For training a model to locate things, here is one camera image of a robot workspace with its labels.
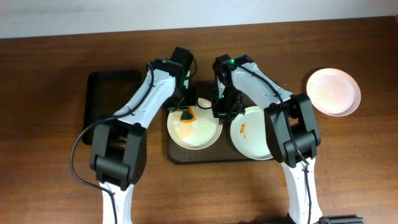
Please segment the orange green sponge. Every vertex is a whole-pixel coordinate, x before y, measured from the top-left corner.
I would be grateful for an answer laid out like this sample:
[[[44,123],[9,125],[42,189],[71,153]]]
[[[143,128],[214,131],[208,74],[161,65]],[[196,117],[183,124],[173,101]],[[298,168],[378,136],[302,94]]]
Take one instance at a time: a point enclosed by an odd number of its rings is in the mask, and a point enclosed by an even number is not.
[[[182,111],[181,117],[180,117],[180,121],[182,123],[191,123],[194,122],[196,120],[195,114],[192,110],[192,107],[188,107],[186,110]]]

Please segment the white plate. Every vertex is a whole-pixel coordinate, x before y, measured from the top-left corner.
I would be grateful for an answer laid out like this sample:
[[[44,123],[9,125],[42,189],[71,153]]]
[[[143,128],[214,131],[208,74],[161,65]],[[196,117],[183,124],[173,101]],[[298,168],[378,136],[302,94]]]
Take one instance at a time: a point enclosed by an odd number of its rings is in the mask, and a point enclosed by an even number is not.
[[[322,68],[313,72],[305,89],[313,107],[329,116],[348,116],[361,103],[361,90],[355,79],[336,68]]]
[[[266,141],[264,112],[258,106],[245,109],[231,122],[230,137],[235,148],[244,156],[264,161],[273,156]]]
[[[213,117],[211,110],[191,106],[191,120],[182,120],[182,111],[169,113],[167,131],[172,140],[189,150],[199,150],[211,146],[221,135],[223,125]]]

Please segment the white plate back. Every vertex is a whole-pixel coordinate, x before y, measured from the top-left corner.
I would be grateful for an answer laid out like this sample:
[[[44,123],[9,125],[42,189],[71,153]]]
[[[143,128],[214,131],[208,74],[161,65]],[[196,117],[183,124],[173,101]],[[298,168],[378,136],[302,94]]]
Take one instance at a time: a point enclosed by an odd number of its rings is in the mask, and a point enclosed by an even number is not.
[[[211,146],[221,135],[223,125],[213,117],[211,110],[191,106],[191,120],[182,120],[182,111],[169,113],[167,131],[172,140],[189,150],[199,150]]]

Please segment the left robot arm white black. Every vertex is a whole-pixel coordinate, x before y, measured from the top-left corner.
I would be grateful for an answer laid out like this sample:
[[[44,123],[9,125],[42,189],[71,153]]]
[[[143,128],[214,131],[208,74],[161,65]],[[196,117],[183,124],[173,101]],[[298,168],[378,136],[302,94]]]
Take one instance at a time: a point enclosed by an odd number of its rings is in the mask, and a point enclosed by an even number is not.
[[[131,223],[132,193],[147,162],[146,132],[160,108],[186,111],[192,55],[157,58],[132,98],[93,125],[90,168],[103,194],[103,223]]]

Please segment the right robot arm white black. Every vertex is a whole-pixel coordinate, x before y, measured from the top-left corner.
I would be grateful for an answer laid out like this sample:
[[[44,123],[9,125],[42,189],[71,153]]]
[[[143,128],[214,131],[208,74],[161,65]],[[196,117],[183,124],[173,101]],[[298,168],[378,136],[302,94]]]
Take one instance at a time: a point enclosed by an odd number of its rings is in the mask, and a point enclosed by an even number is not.
[[[265,137],[272,157],[281,164],[294,223],[320,223],[322,211],[315,187],[315,157],[321,137],[308,95],[295,95],[263,74],[254,60],[224,54],[213,64],[217,95],[213,116],[220,123],[243,114],[243,96],[264,112]]]

